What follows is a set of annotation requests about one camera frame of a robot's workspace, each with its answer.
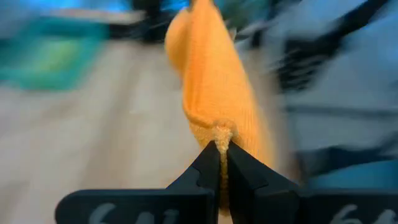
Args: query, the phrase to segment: blurred background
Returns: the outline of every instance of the blurred background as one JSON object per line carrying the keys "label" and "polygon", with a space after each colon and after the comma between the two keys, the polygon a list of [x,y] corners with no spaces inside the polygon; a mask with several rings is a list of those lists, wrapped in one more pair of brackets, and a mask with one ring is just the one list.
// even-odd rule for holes
{"label": "blurred background", "polygon": [[[215,4],[277,172],[314,189],[398,189],[398,2]],[[163,45],[189,5],[0,0],[0,223],[53,223],[71,191],[165,187],[190,165],[200,147]]]}

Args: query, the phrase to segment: orange knit cloth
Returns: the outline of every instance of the orange knit cloth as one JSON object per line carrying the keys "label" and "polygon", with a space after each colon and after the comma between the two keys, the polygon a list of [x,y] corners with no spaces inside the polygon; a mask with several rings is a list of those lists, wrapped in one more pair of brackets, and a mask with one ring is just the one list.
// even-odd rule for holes
{"label": "orange knit cloth", "polygon": [[179,12],[167,31],[165,49],[183,80],[183,109],[200,145],[205,147],[215,139],[214,125],[218,130],[227,127],[231,131],[228,141],[232,138],[256,159],[275,167],[269,130],[260,118],[233,41],[211,0],[196,0],[191,12]]}

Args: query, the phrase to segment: black machine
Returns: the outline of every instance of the black machine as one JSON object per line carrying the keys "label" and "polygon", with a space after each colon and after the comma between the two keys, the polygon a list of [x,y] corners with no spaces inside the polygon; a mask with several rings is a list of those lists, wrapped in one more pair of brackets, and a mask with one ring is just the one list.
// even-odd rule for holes
{"label": "black machine", "polygon": [[[396,223],[398,192],[309,190],[250,156],[228,149],[229,209],[233,223]],[[212,141],[166,189],[80,190],[58,204],[58,224],[174,224],[218,222],[220,154]]]}
{"label": "black machine", "polygon": [[162,0],[132,0],[131,7],[145,11],[144,19],[132,24],[109,24],[112,39],[141,39],[146,43],[163,42],[175,12],[161,10]]}

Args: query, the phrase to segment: blue object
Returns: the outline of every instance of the blue object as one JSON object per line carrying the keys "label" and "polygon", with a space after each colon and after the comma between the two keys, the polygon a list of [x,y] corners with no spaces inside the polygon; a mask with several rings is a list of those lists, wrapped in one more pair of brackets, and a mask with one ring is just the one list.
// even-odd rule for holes
{"label": "blue object", "polygon": [[329,174],[312,177],[312,189],[398,189],[398,160],[351,166]]}
{"label": "blue object", "polygon": [[[0,76],[3,75],[10,83],[17,84],[23,89],[73,88],[84,74],[85,68],[93,61],[106,35],[106,27],[95,22],[66,18],[40,18],[32,22],[21,35],[12,41],[7,50],[9,57],[0,67]],[[66,66],[57,68],[57,57],[51,60],[53,59],[51,53],[54,54],[54,52],[46,52],[44,48],[51,41],[59,45],[61,40],[69,44],[73,43],[74,45],[70,45],[74,46],[75,52],[73,55],[70,54],[69,58],[65,56]],[[62,56],[60,52],[62,51],[59,50],[57,55],[58,62],[61,61],[59,60]],[[53,67],[56,67],[53,70],[34,69],[40,68],[41,65],[41,67],[50,67],[51,63],[55,64]]]}

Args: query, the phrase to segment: wooden floor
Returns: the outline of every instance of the wooden floor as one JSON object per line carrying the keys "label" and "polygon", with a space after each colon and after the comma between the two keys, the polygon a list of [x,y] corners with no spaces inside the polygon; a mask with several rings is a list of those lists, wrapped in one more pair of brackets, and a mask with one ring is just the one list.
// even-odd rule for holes
{"label": "wooden floor", "polygon": [[[278,112],[260,56],[242,59],[271,118]],[[106,44],[76,90],[0,87],[0,223],[54,223],[56,204],[78,189],[169,185],[200,153],[180,85],[163,46],[119,41]],[[286,142],[278,121],[270,119]]]}

